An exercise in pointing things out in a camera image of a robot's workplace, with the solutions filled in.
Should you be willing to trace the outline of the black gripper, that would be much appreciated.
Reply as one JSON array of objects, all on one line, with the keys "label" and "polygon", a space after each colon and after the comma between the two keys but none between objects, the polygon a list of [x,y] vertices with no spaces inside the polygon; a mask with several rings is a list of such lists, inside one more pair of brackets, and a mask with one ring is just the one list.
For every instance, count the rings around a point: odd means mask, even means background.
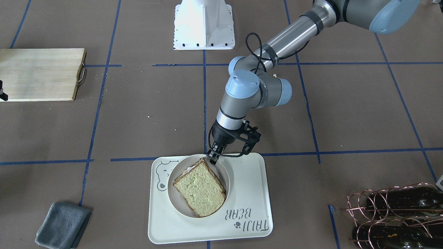
[{"label": "black gripper", "polygon": [[211,131],[209,132],[209,138],[213,139],[213,142],[209,142],[209,150],[207,152],[207,156],[209,157],[209,162],[212,165],[215,165],[222,154],[225,151],[226,147],[229,144],[234,143],[236,140],[236,135],[234,132],[238,132],[239,127],[236,129],[227,129],[221,126],[218,121],[215,121],[211,127]]}]

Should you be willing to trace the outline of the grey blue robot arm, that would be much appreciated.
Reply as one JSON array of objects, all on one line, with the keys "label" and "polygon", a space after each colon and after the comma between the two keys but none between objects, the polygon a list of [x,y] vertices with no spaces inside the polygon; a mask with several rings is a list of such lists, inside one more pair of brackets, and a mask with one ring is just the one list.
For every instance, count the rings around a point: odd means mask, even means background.
[{"label": "grey blue robot arm", "polygon": [[216,120],[208,134],[207,157],[217,163],[225,148],[236,140],[244,142],[237,155],[248,155],[261,134],[245,117],[250,109],[279,106],[289,102],[291,84],[267,72],[280,61],[296,55],[323,29],[346,22],[377,34],[399,30],[413,16],[419,0],[315,0],[312,8],[247,57],[233,58],[230,75]]}]

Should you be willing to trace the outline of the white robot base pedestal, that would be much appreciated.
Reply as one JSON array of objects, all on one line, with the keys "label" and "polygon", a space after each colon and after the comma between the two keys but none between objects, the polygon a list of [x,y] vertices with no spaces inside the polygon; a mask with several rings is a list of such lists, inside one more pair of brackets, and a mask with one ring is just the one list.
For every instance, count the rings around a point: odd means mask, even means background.
[{"label": "white robot base pedestal", "polygon": [[175,50],[234,49],[232,7],[224,0],[183,0],[174,11]]}]

